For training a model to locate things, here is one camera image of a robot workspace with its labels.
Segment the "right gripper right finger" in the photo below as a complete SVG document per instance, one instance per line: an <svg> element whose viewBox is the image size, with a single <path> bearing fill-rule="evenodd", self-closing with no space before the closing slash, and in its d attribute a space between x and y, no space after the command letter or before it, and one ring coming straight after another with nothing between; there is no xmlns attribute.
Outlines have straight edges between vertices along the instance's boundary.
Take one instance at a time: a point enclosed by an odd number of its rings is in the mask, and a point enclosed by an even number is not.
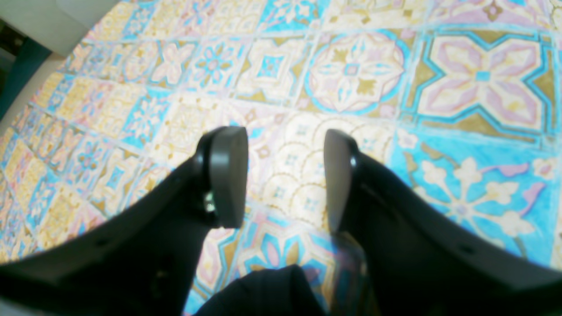
<svg viewBox="0 0 562 316"><path fill-rule="evenodd" d="M348 134L324 140L329 230L367 260L382 316L559 316L561 274L447 220Z"/></svg>

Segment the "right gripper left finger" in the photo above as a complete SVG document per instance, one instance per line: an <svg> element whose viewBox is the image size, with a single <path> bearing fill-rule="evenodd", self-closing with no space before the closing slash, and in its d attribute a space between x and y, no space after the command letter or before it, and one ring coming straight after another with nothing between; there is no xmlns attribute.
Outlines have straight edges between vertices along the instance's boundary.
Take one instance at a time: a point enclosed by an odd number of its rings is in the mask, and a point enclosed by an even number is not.
<svg viewBox="0 0 562 316"><path fill-rule="evenodd" d="M245 127L204 134L195 154L132 206L54 248L1 266L1 300L26 315L180 316L210 230L241 228Z"/></svg>

